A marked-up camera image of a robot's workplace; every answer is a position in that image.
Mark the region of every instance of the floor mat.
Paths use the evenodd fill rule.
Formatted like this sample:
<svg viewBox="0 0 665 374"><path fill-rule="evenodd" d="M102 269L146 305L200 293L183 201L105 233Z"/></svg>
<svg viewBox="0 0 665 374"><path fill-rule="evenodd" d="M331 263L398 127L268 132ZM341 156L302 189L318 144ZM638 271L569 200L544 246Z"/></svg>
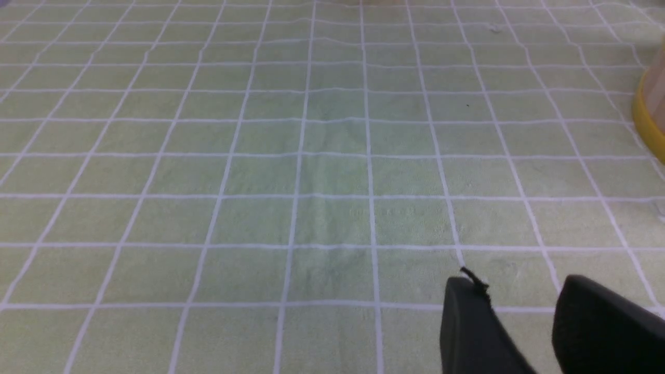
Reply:
<svg viewBox="0 0 665 374"><path fill-rule="evenodd" d="M0 373L439 373L465 264L542 373L568 274L665 313L655 0L14 0Z"/></svg>

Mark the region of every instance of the white grid line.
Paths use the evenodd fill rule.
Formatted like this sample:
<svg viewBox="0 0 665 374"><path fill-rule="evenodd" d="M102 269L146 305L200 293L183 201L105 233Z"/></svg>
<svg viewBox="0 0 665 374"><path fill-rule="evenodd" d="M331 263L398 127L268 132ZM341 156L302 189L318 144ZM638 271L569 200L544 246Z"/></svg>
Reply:
<svg viewBox="0 0 665 374"><path fill-rule="evenodd" d="M458 15L458 11L455 8L455 0L452 0L452 5L453 5L453 12L455 13L455 17L457 17L458 21L460 21L460 16ZM464 28L462 27L461 22L460 22L460 31L462 32L462 36L463 36L464 40L466 41L467 40L466 39L466 34L464 32ZM515 34L514 31L513 31L513 38L515 38L515 40L518 40L517 35ZM469 51L471 53L471 60L473 61L473 64L475 65L475 50L473 49L473 47L471 45L469 45L468 48L469 48ZM529 65L530 65L531 60L529 59L529 54L528 54L528 51L526 49L525 49L525 53L527 55L527 61L529 62ZM508 164L510 166L511 173L513 175L513 179L515 180L515 183L517 185L517 191L519 193L520 198L522 198L522 200L524 202L524 207L525 207L527 215L529 217L531 227L533 228L533 235L535 236L535 239L538 243L538 246L542 248L541 253L543 254L543 258L545 259L545 262L547 263L547 267L549 269L549 273L550 273L552 282L554 284L554 287L557 290L557 293L561 292L561 283L559 281L559 278L557 277L557 271L554 268L554 264L553 264L552 260L550 259L549 254L547 254L547 250L545 249L545 244L544 244L543 238L540 234L540 229L538 227L538 222L536 221L536 218L533 214L533 211L531 209L531 205L530 205L529 201L526 199L526 194L524 193L524 188L522 187L522 183L519 179L519 175L517 173L517 168L515 167L515 163L512 161L510 150L508 149L508 145L507 145L507 143L505 141L505 138L503 136L503 132L501 130L501 127L500 127L500 125L498 125L498 123L496 123L497 116L496 116L496 113L494 112L494 107L491 103L491 100L489 99L489 95L485 91L485 83L483 82L482 76L480 74L480 70L478 69L478 67L475 67L474 69L475 69L476 77L478 78L478 81L480 82L480 86L482 88L483 95L484 95L485 101L487 103L487 107L489 108L489 111L491 113L492 121L494 121L494 123L495 123L494 126L495 126L495 129L496 129L496 131L499 135L499 139L501 141L501 147L503 148L503 151L506 155L506 159L508 160Z"/></svg>
<svg viewBox="0 0 665 374"><path fill-rule="evenodd" d="M171 129L175 128L176 126L176 121L177 118L180 117L180 113L182 111L182 107L185 104L185 100L187 99L187 95L189 92L191 92L192 86L194 85L194 81L196 79L196 74L199 71L199 68L201 67L200 63L201 60L203 60L203 52L205 49L208 47L209 42L212 40L213 35L215 35L215 30L217 28L217 23L221 19L221 16L224 12L224 7L226 6L226 0L222 3L221 7L219 7L219 12L217 13L217 22L215 23L215 26L213 26L210 30L210 34L208 35L208 39L199 51L199 58L198 58L198 64L196 68L194 68L194 71L192 71L192 76L190 77L190 82L187 87L187 93L183 96L182 100L180 101L180 106L178 107L178 111L174 117L173 123L171 124ZM161 151L163 152L166 149L166 146L168 144L168 141L165 140L164 144L162 146ZM192 289L190 290L190 294L187 297L187 302L185 303L185 306L183 307L182 313L180 315L180 321L178 322L178 329L176 331L176 338L173 344L173 350L171 353L171 359L169 363L169 369L168 369L168 374L176 374L176 370L178 369L178 357L180 354L180 345L182 344L182 338L185 333L185 328L187 324L187 318L190 313L190 308L192 303L194 302L194 297L196 296L196 292L199 288L199 284L201 283L201 277L203 275L203 266L205 264L205 257L207 254L207 249L208 246L210 245L210 242L212 240L212 235L213 232L215 231L215 225L217 224L217 217L219 215L219 209L221 208L221 201L222 201L222 195L224 193L224 188L226 186L226 181L228 180L228 175L230 170L229 164L231 163L231 158L232 156L229 155L229 160L227 161L227 165L224 169L224 175L222 177L221 184L219 185L219 192L217 193L217 200L215 201L215 207L213 208L213 213L212 217L210 218L210 223L208 226L207 233L205 235L205 244L203 245L203 249L201 250L201 254L199 255L199 260L196 266L196 273L194 274L194 282L192 284Z"/></svg>
<svg viewBox="0 0 665 374"><path fill-rule="evenodd" d="M312 6L312 19L317 14L317 3ZM284 284L279 302L279 311L277 312L277 331L275 334L275 358L273 360L273 374L279 374L282 366L282 351L284 344L284 328L286 324L286 307L289 300L289 288L291 287L291 267L293 265L293 247L295 245L295 230L298 222L298 202L300 198L300 181L303 169L303 149L305 147L305 127L307 125L307 106L309 105L310 82L312 75L312 51L314 44L314 30L316 22L311 22L309 29L309 45L307 47L307 75L305 77L305 97L303 100L303 118L300 122L300 131L298 139L298 152L295 171L294 196L291 205L291 225L289 226L289 243L287 250L287 259L284 269Z"/></svg>
<svg viewBox="0 0 665 374"><path fill-rule="evenodd" d="M374 293L374 338L376 349L376 372L377 374L384 373L384 358L383 358L383 322L381 314L381 291L378 276L378 254L376 253L376 217L374 215L374 171L372 169L372 141L370 131L370 111L369 111L369 88L368 88L368 75L367 75L367 44L365 43L365 26L364 26L364 4L360 0L360 42L362 44L362 87L363 87L363 111L365 114L365 151L367 157L367 189L369 192L369 224L370 224L370 244L372 256L372 282Z"/></svg>

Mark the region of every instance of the yellow container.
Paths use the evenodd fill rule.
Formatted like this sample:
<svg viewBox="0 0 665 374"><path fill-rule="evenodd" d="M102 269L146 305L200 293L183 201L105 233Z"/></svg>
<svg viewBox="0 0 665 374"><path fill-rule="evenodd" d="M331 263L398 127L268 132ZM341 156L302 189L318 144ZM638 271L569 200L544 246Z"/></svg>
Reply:
<svg viewBox="0 0 665 374"><path fill-rule="evenodd" d="M646 146L665 164L665 40L640 80L632 119Z"/></svg>

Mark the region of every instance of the light green mat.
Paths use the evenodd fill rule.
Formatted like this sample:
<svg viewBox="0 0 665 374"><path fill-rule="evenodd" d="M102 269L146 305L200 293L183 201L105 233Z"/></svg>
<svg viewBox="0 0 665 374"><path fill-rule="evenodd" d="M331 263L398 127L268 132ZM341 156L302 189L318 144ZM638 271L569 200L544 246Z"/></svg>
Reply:
<svg viewBox="0 0 665 374"><path fill-rule="evenodd" d="M664 313L635 2L14 0L0 373L439 373L460 264L545 374L567 274Z"/></svg>

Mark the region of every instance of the yellow object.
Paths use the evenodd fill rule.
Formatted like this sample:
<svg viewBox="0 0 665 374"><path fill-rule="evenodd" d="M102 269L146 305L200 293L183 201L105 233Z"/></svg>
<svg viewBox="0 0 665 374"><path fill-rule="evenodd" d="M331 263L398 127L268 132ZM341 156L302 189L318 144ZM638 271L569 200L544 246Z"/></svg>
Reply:
<svg viewBox="0 0 665 374"><path fill-rule="evenodd" d="M635 122L637 133L642 137L646 146L651 150L656 158L665 164L665 134L656 126L651 118L651 114L646 109L644 103L644 78L640 80L640 86L637 88L635 100L632 104L632 120Z"/></svg>

